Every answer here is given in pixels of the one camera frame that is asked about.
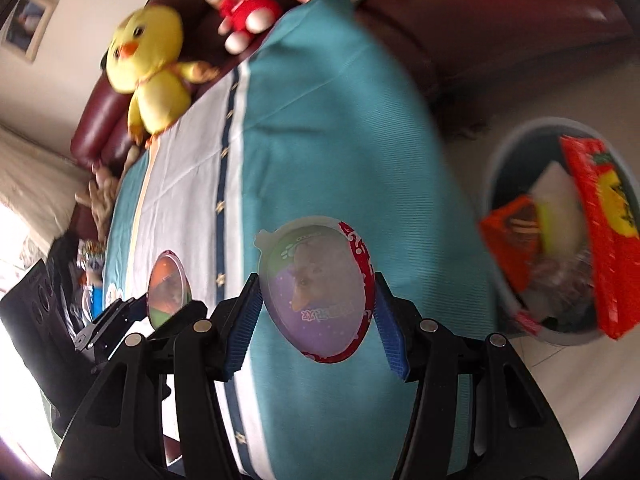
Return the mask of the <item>orange green egg capsule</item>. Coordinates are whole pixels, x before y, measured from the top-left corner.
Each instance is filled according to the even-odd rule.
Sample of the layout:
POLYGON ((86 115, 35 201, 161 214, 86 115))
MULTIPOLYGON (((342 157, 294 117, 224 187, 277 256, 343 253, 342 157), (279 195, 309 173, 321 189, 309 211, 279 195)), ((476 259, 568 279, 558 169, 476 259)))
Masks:
POLYGON ((191 287, 176 254, 162 252, 154 263, 146 294, 148 318, 154 330, 192 300, 191 287))

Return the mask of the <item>small red snack packet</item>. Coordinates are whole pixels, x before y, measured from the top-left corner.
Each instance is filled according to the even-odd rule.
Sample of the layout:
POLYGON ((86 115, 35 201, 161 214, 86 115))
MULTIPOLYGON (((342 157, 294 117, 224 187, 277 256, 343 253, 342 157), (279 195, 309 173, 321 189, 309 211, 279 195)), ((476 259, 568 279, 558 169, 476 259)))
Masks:
POLYGON ((480 232, 506 280, 516 292, 524 292, 541 254, 536 204, 527 195, 518 196, 480 220, 480 232))

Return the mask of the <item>white paper napkin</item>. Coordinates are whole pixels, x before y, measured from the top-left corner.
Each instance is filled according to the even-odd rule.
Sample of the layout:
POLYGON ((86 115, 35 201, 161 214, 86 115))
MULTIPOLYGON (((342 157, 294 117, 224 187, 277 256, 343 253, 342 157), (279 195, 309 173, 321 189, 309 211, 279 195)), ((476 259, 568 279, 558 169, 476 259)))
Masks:
POLYGON ((544 253, 572 258, 587 240, 586 220, 572 177, 556 160, 549 162, 528 190, 536 205, 544 253))

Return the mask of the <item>red snack bag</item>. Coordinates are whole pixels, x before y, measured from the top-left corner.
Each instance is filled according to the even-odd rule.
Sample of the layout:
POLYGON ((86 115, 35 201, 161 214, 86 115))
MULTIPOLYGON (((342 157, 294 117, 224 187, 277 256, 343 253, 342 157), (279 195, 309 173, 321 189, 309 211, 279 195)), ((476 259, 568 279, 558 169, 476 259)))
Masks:
POLYGON ((597 324, 618 339, 639 324, 637 216, 603 141, 562 136, 560 145, 587 221, 597 324))

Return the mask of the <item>teal round trash bin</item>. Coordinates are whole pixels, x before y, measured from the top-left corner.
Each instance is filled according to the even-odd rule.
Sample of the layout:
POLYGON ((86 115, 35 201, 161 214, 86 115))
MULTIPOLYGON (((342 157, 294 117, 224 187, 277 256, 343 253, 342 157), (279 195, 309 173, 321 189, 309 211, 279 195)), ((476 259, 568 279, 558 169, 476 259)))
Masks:
POLYGON ((577 346, 639 324, 639 183, 599 133, 551 117, 498 149, 480 232, 506 314, 524 332, 577 346))

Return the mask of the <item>black speaker box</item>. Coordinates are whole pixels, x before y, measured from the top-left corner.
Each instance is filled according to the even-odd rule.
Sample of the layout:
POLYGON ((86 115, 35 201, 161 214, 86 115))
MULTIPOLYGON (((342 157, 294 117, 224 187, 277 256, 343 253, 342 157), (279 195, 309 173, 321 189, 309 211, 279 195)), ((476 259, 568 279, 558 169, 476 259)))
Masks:
POLYGON ((62 437, 99 375, 93 359, 77 351, 82 330, 73 296, 79 290, 79 238, 56 238, 1 300, 1 322, 14 349, 51 405, 53 432, 62 437))

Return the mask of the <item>teal grey tablecloth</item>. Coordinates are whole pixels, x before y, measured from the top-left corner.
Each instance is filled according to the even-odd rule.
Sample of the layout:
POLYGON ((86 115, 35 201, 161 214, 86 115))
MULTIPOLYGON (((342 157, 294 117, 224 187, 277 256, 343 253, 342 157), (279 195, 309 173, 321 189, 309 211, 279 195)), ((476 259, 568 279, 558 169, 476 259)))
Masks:
MULTIPOLYGON (((286 12, 129 169, 112 220, 107 300, 142 295, 162 252, 209 307, 258 268, 254 239, 325 216, 360 235, 390 290, 453 333, 496 327, 488 253, 419 93, 349 0, 286 12)), ((256 479, 387 479, 416 388, 369 330, 320 364, 262 313, 243 367, 217 386, 232 453, 256 479)))

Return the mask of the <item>yellow duck plush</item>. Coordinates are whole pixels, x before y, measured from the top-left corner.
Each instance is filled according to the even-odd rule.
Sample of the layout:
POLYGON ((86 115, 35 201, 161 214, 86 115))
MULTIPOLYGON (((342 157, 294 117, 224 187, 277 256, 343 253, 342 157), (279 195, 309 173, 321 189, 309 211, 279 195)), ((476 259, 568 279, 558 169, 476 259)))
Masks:
POLYGON ((127 130, 134 144, 178 122, 191 106, 191 87, 219 75, 207 62, 181 62, 182 43, 182 19, 170 6, 144 6, 114 31, 105 73, 116 92, 131 96, 127 130))

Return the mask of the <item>teddy bear red shirt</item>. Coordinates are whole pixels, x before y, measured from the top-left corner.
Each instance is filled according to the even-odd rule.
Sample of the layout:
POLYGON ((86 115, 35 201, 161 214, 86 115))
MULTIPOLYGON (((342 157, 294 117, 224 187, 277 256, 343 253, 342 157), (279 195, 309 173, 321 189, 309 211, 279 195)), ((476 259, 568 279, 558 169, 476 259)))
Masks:
POLYGON ((270 29, 282 16, 276 0, 205 1, 219 12, 218 35, 224 37, 224 47, 234 55, 243 53, 256 36, 270 29))

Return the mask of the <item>dark red leather sofa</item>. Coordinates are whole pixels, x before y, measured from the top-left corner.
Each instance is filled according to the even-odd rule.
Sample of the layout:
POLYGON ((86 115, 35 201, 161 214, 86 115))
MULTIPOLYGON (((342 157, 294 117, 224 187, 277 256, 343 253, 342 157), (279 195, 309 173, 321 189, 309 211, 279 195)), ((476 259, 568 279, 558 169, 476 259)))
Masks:
MULTIPOLYGON (((204 0, 148 2, 181 14, 188 61, 225 74, 247 57, 224 50, 220 17, 204 0)), ((411 75, 445 136, 639 54, 634 18, 615 0, 362 0, 355 14, 411 75)), ((80 166, 120 174, 129 100, 100 76, 70 141, 80 166)))

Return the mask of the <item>framed wall picture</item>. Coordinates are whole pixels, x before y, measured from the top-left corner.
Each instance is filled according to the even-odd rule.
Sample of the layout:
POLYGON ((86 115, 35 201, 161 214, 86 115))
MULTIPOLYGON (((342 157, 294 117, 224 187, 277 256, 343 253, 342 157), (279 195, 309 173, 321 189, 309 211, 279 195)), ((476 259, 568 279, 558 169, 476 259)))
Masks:
POLYGON ((35 62, 58 0, 17 0, 2 27, 1 45, 29 64, 35 62))

